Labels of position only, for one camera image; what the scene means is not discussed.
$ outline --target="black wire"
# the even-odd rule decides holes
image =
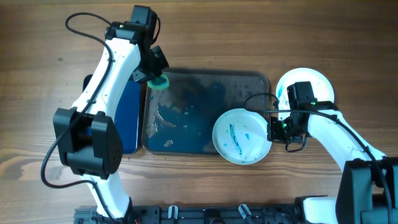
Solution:
[[[108,207],[105,204],[104,198],[101,195],[100,189],[98,188],[98,185],[96,182],[91,181],[91,180],[79,180],[76,182],[72,182],[69,184],[64,184],[64,185],[55,185],[55,184],[51,184],[50,182],[47,181],[47,179],[45,178],[45,168],[47,166],[47,163],[50,159],[51,154],[53,153],[55,147],[59,144],[59,142],[61,141],[61,139],[63,139],[63,137],[65,137],[65,135],[73,128],[76,126],[76,124],[79,122],[80,118],[86,113],[86,111],[90,108],[90,106],[93,104],[98,92],[100,91],[103,83],[106,80],[106,77],[108,76],[109,71],[111,70],[112,67],[112,62],[113,62],[113,56],[112,56],[112,50],[111,48],[101,39],[93,36],[93,35],[89,35],[83,32],[79,32],[75,29],[72,29],[69,27],[68,22],[70,19],[72,19],[75,16],[80,16],[80,15],[86,15],[86,16],[94,16],[97,17],[98,19],[101,19],[102,21],[105,21],[106,23],[108,23],[109,25],[111,25],[111,23],[109,21],[107,21],[106,19],[102,18],[101,16],[98,16],[96,14],[92,14],[89,12],[79,12],[79,13],[75,13],[72,14],[71,16],[69,16],[66,21],[65,21],[65,26],[67,27],[68,30],[70,30],[71,32],[75,33],[75,34],[79,34],[91,39],[94,39],[96,41],[98,41],[99,43],[101,43],[102,45],[105,46],[106,50],[108,51],[109,54],[109,60],[108,60],[108,66],[106,67],[105,73],[101,79],[101,81],[99,81],[98,86],[96,87],[95,91],[93,92],[93,95],[91,96],[91,98],[88,100],[87,105],[82,109],[82,111],[80,112],[80,114],[70,123],[69,127],[67,130],[65,130],[63,133],[61,133],[59,135],[59,137],[54,141],[54,143],[51,145],[49,151],[47,152],[47,154],[44,157],[43,160],[43,164],[42,164],[42,168],[40,170],[40,177],[42,179],[42,182],[47,186],[47,187],[51,187],[54,189],[64,189],[67,187],[72,187],[78,184],[91,184],[93,186],[93,188],[95,189],[95,192],[98,195],[99,201],[101,202],[102,207],[104,208],[106,214],[108,215],[109,219],[116,224],[115,219],[112,217],[112,214],[110,213]]]
[[[249,98],[247,98],[245,100],[244,106],[243,106],[245,110],[251,111],[251,112],[257,112],[257,113],[308,113],[308,114],[315,114],[315,115],[322,116],[324,118],[328,118],[328,119],[334,121],[336,124],[340,125],[342,128],[344,128],[355,139],[355,141],[361,146],[363,151],[371,158],[372,164],[376,168],[377,174],[380,176],[382,185],[384,187],[384,192],[385,192],[384,196],[387,201],[388,224],[392,224],[392,202],[391,202],[390,190],[387,185],[386,177],[382,173],[382,170],[381,170],[379,164],[377,163],[376,158],[374,158],[373,154],[370,152],[369,147],[365,146],[363,144],[363,142],[359,139],[359,137],[357,137],[357,135],[349,127],[347,127],[345,124],[343,124],[336,116],[329,115],[326,113],[321,113],[318,111],[307,111],[307,110],[260,110],[260,111],[256,111],[256,110],[249,110],[246,108],[246,103],[248,102],[248,100],[250,100],[253,97],[254,97],[254,95],[250,96]]]
[[[160,32],[160,18],[158,17],[157,18],[157,33],[156,33],[155,38],[152,40],[151,44],[154,44],[156,42],[157,36],[159,36],[159,32]]]

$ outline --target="plate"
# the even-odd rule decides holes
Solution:
[[[267,121],[258,113],[242,108],[227,111],[217,119],[213,142],[221,156],[241,165],[260,161],[271,148]]]
[[[280,78],[276,86],[276,96],[279,99],[280,110],[290,110],[287,87],[296,82],[310,81],[313,94],[318,101],[335,102],[335,94],[329,80],[320,72],[311,68],[295,68]],[[290,113],[279,113],[279,120],[284,120]]]

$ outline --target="tray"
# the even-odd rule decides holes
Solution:
[[[154,153],[217,154],[211,134],[226,111],[242,108],[247,97],[268,92],[259,72],[168,68],[166,90],[147,88],[142,146]],[[265,109],[268,101],[263,100]]]

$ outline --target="wood grain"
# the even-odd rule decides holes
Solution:
[[[365,139],[398,156],[398,2],[264,1],[151,3],[162,19],[157,44],[173,67],[255,70],[272,91],[297,67],[327,76],[336,104]],[[67,31],[72,13],[125,21],[133,4],[0,7],[0,223],[70,223],[73,209],[94,205],[87,186],[45,187],[39,170],[55,139],[52,117],[81,92],[102,46]],[[105,24],[79,17],[71,26],[103,36]],[[135,205],[223,205],[292,202],[336,195],[341,172],[311,139],[288,154],[274,144],[257,164],[221,157],[160,156],[143,149],[124,156],[124,188]],[[77,180],[55,152],[55,183]]]

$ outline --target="wooden table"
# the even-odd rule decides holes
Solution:
[[[322,72],[336,104],[365,139],[398,156],[398,2],[210,2],[145,4],[162,19],[157,44],[172,67],[255,70],[270,80],[297,67]],[[67,31],[74,12],[126,21],[133,4],[0,6],[0,223],[70,223],[94,205],[85,185],[45,187],[39,170],[55,139],[52,117],[81,93],[103,47]],[[71,26],[103,37],[105,24],[78,17]],[[304,151],[274,144],[261,162],[159,156],[140,149],[119,168],[134,205],[293,202],[336,195],[341,172],[314,139]],[[51,182],[79,179],[55,151]]]

